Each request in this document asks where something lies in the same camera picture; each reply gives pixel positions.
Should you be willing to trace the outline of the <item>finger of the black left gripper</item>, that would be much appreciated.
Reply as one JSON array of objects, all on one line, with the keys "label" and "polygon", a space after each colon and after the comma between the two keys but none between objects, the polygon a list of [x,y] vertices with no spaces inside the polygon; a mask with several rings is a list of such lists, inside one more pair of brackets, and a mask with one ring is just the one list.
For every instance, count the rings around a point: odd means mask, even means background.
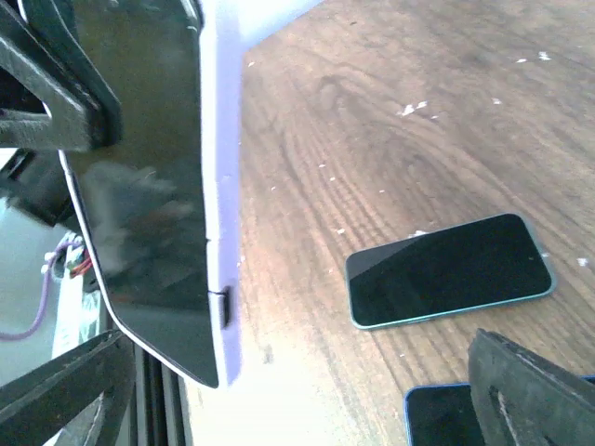
[{"label": "finger of the black left gripper", "polygon": [[86,152],[122,138],[120,102],[79,44],[72,2],[3,1],[1,69],[49,109],[3,108],[3,149]]}]

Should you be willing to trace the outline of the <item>teal phone black screen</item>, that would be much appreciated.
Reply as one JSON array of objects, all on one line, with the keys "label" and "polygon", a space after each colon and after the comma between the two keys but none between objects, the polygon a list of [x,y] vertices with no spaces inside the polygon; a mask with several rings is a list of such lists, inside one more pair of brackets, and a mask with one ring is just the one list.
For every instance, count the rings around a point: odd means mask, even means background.
[{"label": "teal phone black screen", "polygon": [[556,280],[517,214],[367,248],[345,261],[350,316],[375,330],[548,295]]}]

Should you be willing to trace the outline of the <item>blue phone black screen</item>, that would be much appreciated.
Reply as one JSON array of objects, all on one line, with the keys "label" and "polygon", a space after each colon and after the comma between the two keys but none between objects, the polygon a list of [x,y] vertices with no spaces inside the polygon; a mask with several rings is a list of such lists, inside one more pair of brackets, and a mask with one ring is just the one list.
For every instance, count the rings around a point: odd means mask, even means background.
[{"label": "blue phone black screen", "polygon": [[[590,383],[591,376],[580,376]],[[487,445],[473,408],[470,383],[411,389],[404,399],[412,445]]]}]

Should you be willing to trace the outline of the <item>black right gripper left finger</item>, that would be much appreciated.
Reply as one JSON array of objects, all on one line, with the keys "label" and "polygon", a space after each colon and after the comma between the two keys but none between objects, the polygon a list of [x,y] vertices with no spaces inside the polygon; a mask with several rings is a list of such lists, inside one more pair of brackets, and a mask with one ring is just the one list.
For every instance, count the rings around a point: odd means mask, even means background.
[{"label": "black right gripper left finger", "polygon": [[100,399],[93,445],[114,445],[136,379],[134,343],[111,330],[1,387],[1,443],[42,445]]}]

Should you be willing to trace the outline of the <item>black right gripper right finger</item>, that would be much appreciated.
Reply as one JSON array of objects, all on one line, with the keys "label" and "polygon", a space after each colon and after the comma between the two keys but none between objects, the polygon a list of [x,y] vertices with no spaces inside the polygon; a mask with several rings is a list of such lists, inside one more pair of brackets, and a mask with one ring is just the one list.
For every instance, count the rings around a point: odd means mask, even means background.
[{"label": "black right gripper right finger", "polygon": [[469,383],[487,445],[594,443],[594,385],[502,334],[476,332]]}]

